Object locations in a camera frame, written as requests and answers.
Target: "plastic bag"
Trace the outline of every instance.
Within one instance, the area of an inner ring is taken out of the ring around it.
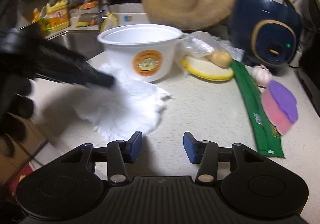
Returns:
[[[220,38],[212,37],[207,32],[197,31],[189,34],[182,40],[182,47],[185,53],[196,58],[208,56],[215,50],[226,50],[234,60],[241,62],[244,50],[234,48],[219,40]]]

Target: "dish soap bottle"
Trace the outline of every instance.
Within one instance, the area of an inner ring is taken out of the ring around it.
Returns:
[[[33,20],[32,23],[40,20],[40,11],[36,8],[33,10]]]
[[[67,0],[57,0],[54,6],[47,4],[47,18],[49,22],[49,30],[51,33],[69,27],[69,14]]]

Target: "garlic bulb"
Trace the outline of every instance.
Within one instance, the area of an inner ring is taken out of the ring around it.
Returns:
[[[264,65],[256,65],[252,71],[251,76],[255,80],[256,84],[260,87],[267,87],[270,81],[273,79],[272,74]]]

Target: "cardboard box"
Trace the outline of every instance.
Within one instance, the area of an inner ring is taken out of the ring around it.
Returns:
[[[13,181],[9,184],[9,196],[11,197],[11,201],[16,200],[16,189],[19,184],[27,175],[32,173],[33,170],[29,164],[27,164],[22,171],[13,179]]]
[[[26,138],[20,145],[30,154],[35,155],[47,142],[40,130],[30,120],[19,118],[26,127]],[[10,182],[30,161],[30,156],[15,142],[15,155],[11,158],[0,154],[0,187]]]

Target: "countertop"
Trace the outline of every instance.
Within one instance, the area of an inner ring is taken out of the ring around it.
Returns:
[[[92,58],[99,67],[106,54]],[[285,159],[272,160],[301,176],[309,187],[309,199],[301,214],[308,223],[320,220],[320,118],[303,90],[294,69],[287,68],[277,81],[284,84],[297,98],[299,120],[282,137]],[[133,175],[196,175],[183,149],[182,137],[190,131],[198,140],[210,140],[222,147],[243,143],[256,149],[252,128],[236,81],[212,83],[184,76],[173,66],[169,75],[156,84],[173,95],[165,103],[162,120],[155,131],[144,138],[138,160],[127,166]],[[84,87],[59,84],[39,79],[34,82],[32,99],[36,104],[34,122],[61,152],[83,144],[106,146],[103,137],[92,125],[79,119],[72,105],[81,101]],[[230,171],[220,163],[218,179]],[[106,179],[106,164],[97,163],[96,174]]]

